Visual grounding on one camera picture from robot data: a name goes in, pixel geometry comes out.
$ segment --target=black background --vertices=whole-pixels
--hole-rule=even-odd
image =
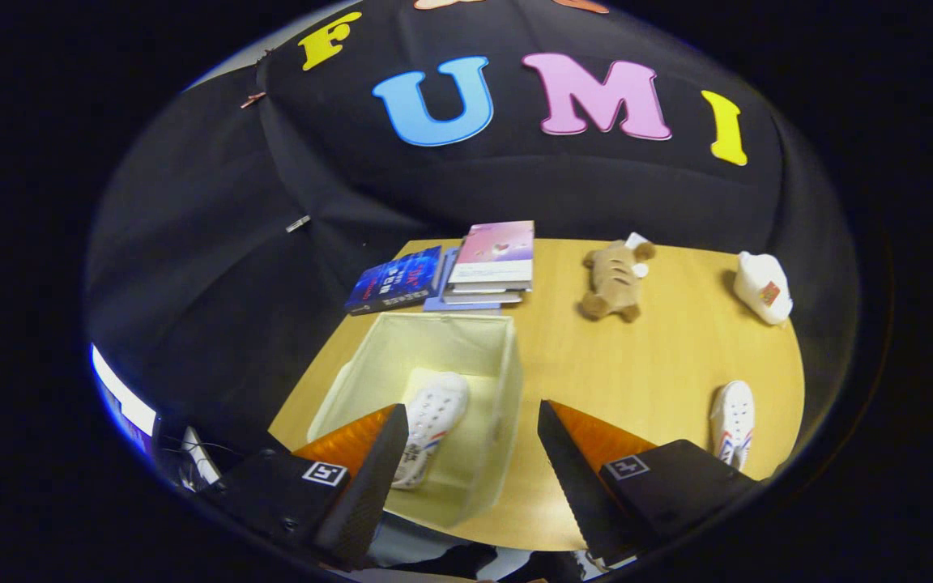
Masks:
[[[165,493],[118,438],[87,377],[80,281],[97,195],[142,126],[323,4],[0,6],[0,580],[297,579]],[[891,354],[833,464],[658,578],[721,580],[726,549],[737,579],[933,580],[933,3],[621,4],[803,130],[849,206],[888,229],[896,266]]]

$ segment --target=blue letter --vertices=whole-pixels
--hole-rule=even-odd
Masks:
[[[427,113],[420,92],[424,74],[418,70],[397,74],[373,88],[373,94],[384,100],[395,133],[407,143],[419,147],[438,147],[459,143],[484,130],[492,121],[492,96],[488,93],[481,67],[485,57],[463,57],[443,62],[438,73],[451,74],[459,89],[463,112],[450,121],[437,121]]]

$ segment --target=red label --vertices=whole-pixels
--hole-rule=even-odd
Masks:
[[[777,284],[770,281],[766,287],[762,288],[759,294],[762,295],[762,301],[765,302],[765,305],[771,306],[774,301],[777,301],[777,296],[780,295],[780,288],[777,287]]]

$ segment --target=yellow letter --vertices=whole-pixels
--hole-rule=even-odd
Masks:
[[[701,95],[711,104],[715,116],[715,143],[711,144],[711,154],[737,166],[747,165],[748,155],[740,144],[740,124],[736,121],[740,108],[718,93],[701,91]]]
[[[341,18],[335,19],[334,22],[328,23],[307,37],[301,38],[300,43],[297,43],[297,45],[305,48],[305,57],[307,59],[301,69],[312,69],[317,64],[339,53],[340,49],[344,47],[334,45],[334,41],[345,40],[348,34],[351,34],[351,27],[347,23],[356,21],[361,15],[362,12],[348,12],[347,15],[341,16]]]

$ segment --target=blue book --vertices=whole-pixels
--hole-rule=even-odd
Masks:
[[[452,268],[456,265],[456,255],[459,254],[459,247],[453,247],[445,251],[445,263],[441,267],[441,283],[438,283],[438,289],[445,289],[449,282],[449,275],[452,274]],[[445,310],[500,310],[503,304],[447,304],[441,298],[441,294],[436,294],[423,301],[423,311],[432,313],[432,311]]]
[[[441,276],[441,245],[367,269],[344,311],[351,315],[400,309],[437,295]]]

